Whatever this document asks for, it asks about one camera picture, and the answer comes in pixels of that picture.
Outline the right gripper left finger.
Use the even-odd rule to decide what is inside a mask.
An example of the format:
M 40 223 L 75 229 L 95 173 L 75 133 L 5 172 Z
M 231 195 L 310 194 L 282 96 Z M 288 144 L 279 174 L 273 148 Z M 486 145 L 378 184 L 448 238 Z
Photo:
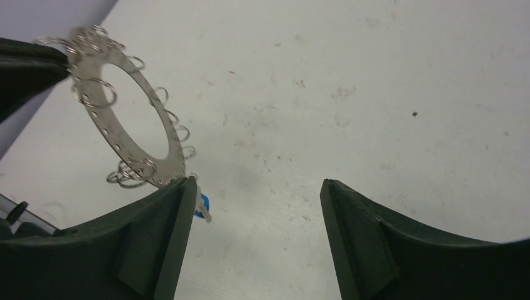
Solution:
M 172 299 L 197 186 L 174 180 L 52 236 L 1 240 L 1 298 Z

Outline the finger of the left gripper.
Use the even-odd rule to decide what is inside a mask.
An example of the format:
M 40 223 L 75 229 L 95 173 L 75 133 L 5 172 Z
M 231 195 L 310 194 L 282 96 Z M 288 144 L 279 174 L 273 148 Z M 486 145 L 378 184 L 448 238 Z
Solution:
M 68 58 L 61 51 L 2 37 L 1 122 L 68 76 Z

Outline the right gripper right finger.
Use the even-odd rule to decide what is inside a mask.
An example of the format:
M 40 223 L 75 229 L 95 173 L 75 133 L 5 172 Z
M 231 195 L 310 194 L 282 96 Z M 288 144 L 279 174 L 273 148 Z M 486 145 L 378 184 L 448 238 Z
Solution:
M 428 226 L 340 181 L 320 200 L 343 299 L 528 299 L 529 241 L 481 241 Z

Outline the blue headed key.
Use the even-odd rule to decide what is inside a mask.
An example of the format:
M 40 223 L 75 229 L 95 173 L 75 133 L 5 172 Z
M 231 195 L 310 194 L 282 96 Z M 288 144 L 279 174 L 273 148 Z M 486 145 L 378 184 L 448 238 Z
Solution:
M 209 212 L 210 203 L 209 198 L 202 193 L 201 188 L 197 187 L 196 205 L 194 215 L 197 218 L 205 220 L 207 223 L 212 221 L 212 216 Z

